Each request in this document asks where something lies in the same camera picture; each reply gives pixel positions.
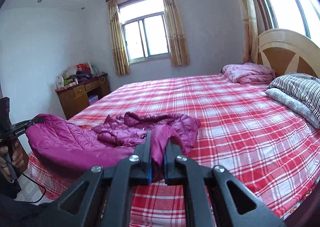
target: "wooden headboard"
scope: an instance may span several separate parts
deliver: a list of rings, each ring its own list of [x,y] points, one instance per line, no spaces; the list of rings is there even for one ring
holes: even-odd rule
[[[276,76],[300,72],[320,78],[320,48],[297,32],[270,29],[259,35],[258,64]]]

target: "gray patterned pillow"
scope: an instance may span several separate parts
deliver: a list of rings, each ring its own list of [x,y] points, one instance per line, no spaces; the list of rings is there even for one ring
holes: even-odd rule
[[[305,104],[320,124],[320,79],[304,73],[292,73],[275,78],[269,88],[277,88]]]
[[[315,128],[320,128],[320,123],[317,122],[316,117],[311,112],[308,107],[299,102],[298,100],[290,97],[286,93],[282,92],[281,90],[277,88],[271,88],[267,89],[265,93],[272,99],[278,101],[279,103],[285,105],[289,109],[291,109],[293,112],[296,112],[297,114],[301,115],[308,121],[311,125],[313,125]]]

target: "window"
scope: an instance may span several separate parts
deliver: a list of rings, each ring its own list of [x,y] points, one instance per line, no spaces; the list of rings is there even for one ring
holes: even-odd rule
[[[296,31],[320,47],[318,0],[264,0],[273,28]]]
[[[169,53],[163,0],[143,0],[119,11],[130,63]]]

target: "metal bolt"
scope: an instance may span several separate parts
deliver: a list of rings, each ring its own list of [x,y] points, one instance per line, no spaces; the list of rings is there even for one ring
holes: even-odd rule
[[[185,162],[185,161],[187,161],[187,157],[185,155],[178,155],[177,160],[179,162]]]
[[[224,167],[221,166],[221,165],[216,165],[214,167],[215,171],[218,172],[218,173],[223,173],[224,172]]]
[[[129,157],[129,160],[131,162],[138,162],[139,161],[139,156],[137,156],[136,154],[133,154]]]
[[[94,165],[93,167],[91,167],[91,171],[94,173],[99,173],[102,170],[102,167],[99,165]]]

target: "white wall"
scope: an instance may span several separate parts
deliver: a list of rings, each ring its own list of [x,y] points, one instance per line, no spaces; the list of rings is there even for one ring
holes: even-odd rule
[[[131,74],[117,77],[111,53],[108,7],[104,0],[86,4],[90,60],[110,76],[111,89],[128,83],[219,73],[240,63],[244,34],[239,0],[177,0],[191,65],[171,67],[170,59],[131,64]]]
[[[65,117],[55,76],[87,61],[84,23],[76,11],[17,8],[0,11],[0,81],[10,97],[12,123],[39,113]],[[27,138],[20,137],[26,152]]]

